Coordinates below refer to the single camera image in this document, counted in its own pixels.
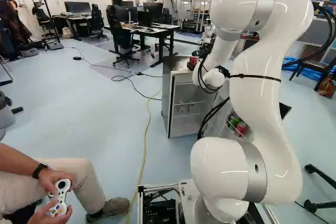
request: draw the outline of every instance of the wristwatch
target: wristwatch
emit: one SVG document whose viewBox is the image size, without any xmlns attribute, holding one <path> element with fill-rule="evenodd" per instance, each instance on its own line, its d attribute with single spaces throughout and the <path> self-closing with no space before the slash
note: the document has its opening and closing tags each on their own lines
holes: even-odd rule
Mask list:
<svg viewBox="0 0 336 224">
<path fill-rule="evenodd" d="M 39 163 L 35 171 L 33 172 L 32 177 L 34 179 L 38 179 L 38 175 L 40 174 L 41 170 L 46 169 L 46 168 L 48 168 L 47 164 Z"/>
</svg>

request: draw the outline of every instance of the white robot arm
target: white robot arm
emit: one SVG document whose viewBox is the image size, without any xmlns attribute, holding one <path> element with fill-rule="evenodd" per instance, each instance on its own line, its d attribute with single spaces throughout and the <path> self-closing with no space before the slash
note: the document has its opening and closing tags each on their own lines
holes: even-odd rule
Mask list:
<svg viewBox="0 0 336 224">
<path fill-rule="evenodd" d="M 229 80 L 231 103 L 250 126 L 253 142 L 205 137 L 191 152 L 193 178 L 206 208 L 227 223 L 245 213 L 244 201 L 290 204 L 301 193 L 301 168 L 282 127 L 279 90 L 285 53 L 310 26 L 313 6 L 310 0 L 214 0 L 210 15 L 217 37 L 202 76 L 214 87 L 225 81 L 214 68 L 228 60 L 241 33 L 260 35 L 236 57 Z"/>
</svg>

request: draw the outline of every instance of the white game controller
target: white game controller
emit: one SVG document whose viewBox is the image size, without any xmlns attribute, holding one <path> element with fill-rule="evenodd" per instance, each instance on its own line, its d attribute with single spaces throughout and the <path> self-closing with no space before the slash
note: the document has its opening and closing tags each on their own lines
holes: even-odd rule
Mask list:
<svg viewBox="0 0 336 224">
<path fill-rule="evenodd" d="M 68 204 L 66 203 L 66 196 L 67 192 L 70 190 L 71 187 L 71 180 L 65 178 L 60 179 L 55 183 L 55 186 L 58 190 L 57 195 L 52 195 L 50 192 L 48 193 L 48 197 L 57 198 L 57 204 L 49 209 L 49 214 L 52 217 L 57 217 L 61 215 L 65 215 L 68 211 Z"/>
</svg>

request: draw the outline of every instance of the shoe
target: shoe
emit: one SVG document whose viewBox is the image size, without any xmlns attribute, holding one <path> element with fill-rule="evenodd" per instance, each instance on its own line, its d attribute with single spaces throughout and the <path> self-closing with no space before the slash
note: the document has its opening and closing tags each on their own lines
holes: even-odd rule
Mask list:
<svg viewBox="0 0 336 224">
<path fill-rule="evenodd" d="M 130 201 L 126 198 L 114 198 L 105 202 L 103 206 L 103 213 L 101 216 L 92 217 L 89 214 L 86 214 L 86 220 L 88 223 L 93 223 L 102 218 L 108 216 L 115 216 L 119 214 L 126 213 L 130 207 Z"/>
</svg>

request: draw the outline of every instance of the yellow cable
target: yellow cable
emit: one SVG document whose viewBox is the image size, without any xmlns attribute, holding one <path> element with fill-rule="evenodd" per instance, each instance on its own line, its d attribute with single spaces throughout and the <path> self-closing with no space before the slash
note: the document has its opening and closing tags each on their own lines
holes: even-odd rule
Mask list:
<svg viewBox="0 0 336 224">
<path fill-rule="evenodd" d="M 155 95 L 151 96 L 151 98 L 154 98 L 155 96 L 157 96 L 161 91 L 158 91 L 157 93 L 155 93 Z M 149 108 L 149 102 L 151 101 L 151 99 L 148 99 L 147 101 L 147 111 L 149 113 L 149 119 L 148 119 L 148 124 L 146 126 L 146 130 L 145 130 L 145 133 L 143 135 L 143 157 L 142 157 L 142 164 L 141 164 L 141 169 L 140 169 L 140 174 L 139 174 L 139 178 L 138 178 L 138 183 L 137 183 L 137 189 L 135 190 L 134 194 L 133 194 L 133 197 L 132 197 L 132 200 L 130 202 L 130 207 L 128 209 L 128 212 L 127 212 L 127 224 L 130 223 L 130 213 L 131 213 L 131 209 L 132 209 L 132 205 L 133 205 L 133 202 L 138 194 L 138 187 L 141 183 L 141 179 L 142 179 L 142 174 L 143 174 L 143 170 L 145 168 L 145 163 L 146 163 L 146 137 L 147 137 L 147 131 L 148 131 L 148 128 L 149 128 L 149 125 L 151 123 L 151 117 L 152 117 L 152 114 L 151 114 L 151 110 Z"/>
</svg>

